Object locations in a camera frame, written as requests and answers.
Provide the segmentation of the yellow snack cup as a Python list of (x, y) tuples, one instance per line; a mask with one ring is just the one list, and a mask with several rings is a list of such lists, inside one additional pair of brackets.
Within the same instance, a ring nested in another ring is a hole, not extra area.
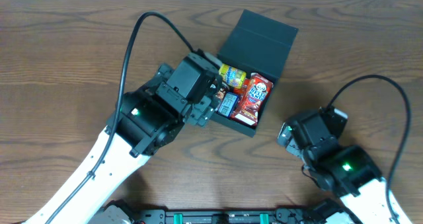
[(219, 69), (219, 74), (222, 76), (223, 81), (231, 87), (239, 89), (242, 87), (245, 79), (247, 78), (247, 73), (243, 70), (237, 69), (223, 63)]

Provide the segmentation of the red Hello Panda box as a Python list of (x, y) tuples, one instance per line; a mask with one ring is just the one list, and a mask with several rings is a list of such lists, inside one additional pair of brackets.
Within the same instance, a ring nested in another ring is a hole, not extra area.
[(258, 112), (273, 86), (273, 82), (262, 75), (252, 73), (248, 86), (231, 114), (231, 118), (248, 126), (257, 126)]

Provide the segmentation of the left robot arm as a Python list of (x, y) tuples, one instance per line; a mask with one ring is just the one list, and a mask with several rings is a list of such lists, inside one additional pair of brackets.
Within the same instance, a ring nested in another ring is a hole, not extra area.
[(150, 81), (125, 93), (89, 154), (28, 223), (88, 223), (117, 187), (186, 124), (207, 124), (219, 103), (221, 65), (198, 50), (176, 69), (161, 64)]

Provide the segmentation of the dark green box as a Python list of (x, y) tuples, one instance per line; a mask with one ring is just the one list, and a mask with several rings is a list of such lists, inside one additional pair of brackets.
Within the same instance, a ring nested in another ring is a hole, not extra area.
[[(252, 73), (262, 75), (273, 82), (273, 90), (282, 74), (297, 32), (295, 27), (245, 9), (217, 53), (217, 58), (222, 63), (245, 71), (246, 79), (250, 80)], [(258, 124), (272, 90), (260, 107)], [(211, 119), (250, 137), (255, 135), (258, 126), (248, 126), (233, 120), (231, 115), (226, 118), (217, 112)]]

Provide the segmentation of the red snack bag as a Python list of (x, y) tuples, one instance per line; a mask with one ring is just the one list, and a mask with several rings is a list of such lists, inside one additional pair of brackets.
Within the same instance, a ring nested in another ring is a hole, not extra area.
[(233, 92), (239, 96), (243, 96), (248, 85), (249, 85), (250, 80), (249, 79), (245, 79), (243, 84), (241, 85), (240, 88), (234, 88)]

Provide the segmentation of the small blue carton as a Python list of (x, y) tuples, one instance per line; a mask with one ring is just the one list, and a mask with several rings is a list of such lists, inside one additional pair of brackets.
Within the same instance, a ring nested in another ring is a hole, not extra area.
[(230, 117), (232, 112), (234, 111), (237, 103), (239, 101), (239, 95), (235, 93), (228, 92), (224, 98), (223, 101), (217, 110), (217, 113), (221, 116), (224, 116), (226, 118)]

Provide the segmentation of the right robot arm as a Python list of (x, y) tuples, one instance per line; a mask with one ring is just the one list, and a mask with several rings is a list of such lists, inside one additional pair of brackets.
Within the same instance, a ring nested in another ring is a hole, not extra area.
[(311, 217), (325, 223), (410, 223), (373, 159), (358, 145), (342, 146), (348, 116), (331, 106), (306, 110), (288, 118), (278, 143), (303, 161), (302, 170), (324, 191), (341, 200), (346, 213)]

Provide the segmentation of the red Pringles can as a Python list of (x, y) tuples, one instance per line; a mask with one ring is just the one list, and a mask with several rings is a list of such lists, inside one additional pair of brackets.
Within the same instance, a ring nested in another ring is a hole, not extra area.
[(221, 85), (221, 87), (220, 87), (220, 89), (217, 91), (217, 93), (216, 93), (216, 97), (218, 98), (218, 99), (220, 99), (220, 101), (223, 101), (223, 99), (224, 99), (224, 97), (225, 97), (225, 95), (227, 94), (227, 92), (229, 92), (230, 91), (230, 87), (229, 87), (229, 85), (227, 85), (226, 83), (222, 83), (222, 85)]

